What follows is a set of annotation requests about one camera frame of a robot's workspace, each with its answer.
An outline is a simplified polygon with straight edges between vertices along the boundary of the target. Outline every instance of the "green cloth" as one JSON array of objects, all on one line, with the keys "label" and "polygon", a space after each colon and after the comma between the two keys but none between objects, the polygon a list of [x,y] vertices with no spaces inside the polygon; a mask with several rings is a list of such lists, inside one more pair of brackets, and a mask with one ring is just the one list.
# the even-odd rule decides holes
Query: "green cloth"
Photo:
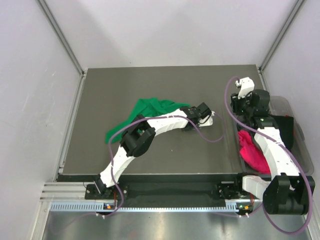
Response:
[{"label": "green cloth", "polygon": [[[136,102],[134,109],[132,110],[129,118],[106,133],[105,143],[107,144],[109,142],[109,139],[112,137],[112,135],[115,134],[117,131],[124,128],[128,124],[132,123],[135,117],[139,114],[142,114],[145,117],[158,117],[163,114],[172,113],[175,110],[184,106],[189,107],[190,105],[187,103],[175,103],[174,101],[170,101],[166,99],[158,100],[156,97],[146,98],[146,99],[141,98]],[[112,140],[112,142],[113,143],[117,142],[120,139],[121,139],[121,134],[118,134]]]}]

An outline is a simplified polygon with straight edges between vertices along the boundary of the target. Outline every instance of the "metal tabletop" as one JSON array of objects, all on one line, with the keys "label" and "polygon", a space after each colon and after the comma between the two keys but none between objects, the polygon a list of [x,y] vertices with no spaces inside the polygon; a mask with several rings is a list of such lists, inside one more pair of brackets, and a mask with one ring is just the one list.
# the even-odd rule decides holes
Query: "metal tabletop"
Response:
[{"label": "metal tabletop", "polygon": [[[311,240],[308,229],[296,236],[277,231],[262,209],[249,218],[206,212],[121,212],[105,220],[89,215],[60,232],[82,214],[50,212],[43,240]],[[294,231],[304,223],[303,216],[278,215],[272,219],[286,231]]]},{"label": "metal tabletop", "polygon": [[[90,175],[110,162],[106,132],[125,121],[138,99],[169,99],[198,106],[205,102],[226,121],[218,143],[203,140],[196,131],[176,129],[157,136],[150,149],[135,159],[124,174],[216,174],[242,172],[233,122],[224,106],[224,90],[233,77],[262,83],[255,65],[166,66],[89,69],[84,82],[63,174]],[[228,95],[236,92],[234,85]],[[223,134],[218,117],[201,131],[210,139]],[[112,145],[115,152],[119,143]]]}]

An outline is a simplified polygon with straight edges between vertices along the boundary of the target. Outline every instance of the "transparent plastic bin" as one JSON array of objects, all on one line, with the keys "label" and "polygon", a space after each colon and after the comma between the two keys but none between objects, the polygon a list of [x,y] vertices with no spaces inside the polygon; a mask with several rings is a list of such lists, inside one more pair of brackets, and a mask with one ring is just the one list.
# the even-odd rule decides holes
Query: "transparent plastic bin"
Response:
[{"label": "transparent plastic bin", "polygon": [[[295,116],[291,110],[290,104],[287,99],[282,96],[271,96],[270,97],[270,114],[277,116],[290,116],[294,117],[293,122],[293,147],[291,149],[291,153],[294,155],[296,160],[301,165],[304,173],[310,176],[314,172],[314,165],[311,161],[310,155],[308,153],[306,144],[305,144],[305,136],[297,123]],[[236,138],[239,142],[238,133],[236,132]],[[240,156],[242,170],[246,173],[258,173],[256,170],[252,169]]]}]

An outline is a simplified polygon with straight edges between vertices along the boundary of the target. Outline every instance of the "red cloth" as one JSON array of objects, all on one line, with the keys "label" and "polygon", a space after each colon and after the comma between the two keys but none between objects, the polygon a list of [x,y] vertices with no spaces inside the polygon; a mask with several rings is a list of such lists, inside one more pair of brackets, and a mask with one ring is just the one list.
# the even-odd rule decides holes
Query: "red cloth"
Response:
[{"label": "red cloth", "polygon": [[241,146],[240,155],[251,168],[262,174],[270,174],[267,160],[263,153],[254,145],[250,134],[245,130],[238,132]]}]

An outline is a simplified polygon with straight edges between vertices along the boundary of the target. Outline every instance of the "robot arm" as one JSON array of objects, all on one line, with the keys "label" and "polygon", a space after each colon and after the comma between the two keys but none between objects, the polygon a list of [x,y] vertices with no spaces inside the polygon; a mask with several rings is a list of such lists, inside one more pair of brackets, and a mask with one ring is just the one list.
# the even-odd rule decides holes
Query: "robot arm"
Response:
[{"label": "robot arm", "polygon": [[[113,168],[114,179],[118,181],[127,166],[149,149],[154,137],[174,129],[190,130],[193,128],[188,120],[170,116],[183,116],[199,127],[205,127],[213,124],[214,112],[205,103],[200,104],[198,107],[182,107],[174,112],[160,116],[166,118],[150,119],[125,130],[122,133],[118,151],[113,158],[113,166],[110,163],[100,173],[99,178],[94,181],[100,194],[103,194],[106,188],[115,185],[111,177],[111,168]],[[144,116],[139,115],[133,121],[135,122],[141,118],[144,118]]]},{"label": "robot arm", "polygon": [[[263,200],[269,214],[296,214],[308,212],[308,194],[306,185],[297,166],[290,156],[279,146],[284,146],[276,121],[269,115],[270,94],[261,89],[254,90],[254,83],[249,78],[235,82],[239,93],[231,95],[231,107],[238,116],[244,117],[244,123],[274,140],[261,134],[254,134],[271,172],[271,182],[256,175],[242,177],[242,190]],[[315,182],[307,177],[313,192]]]}]

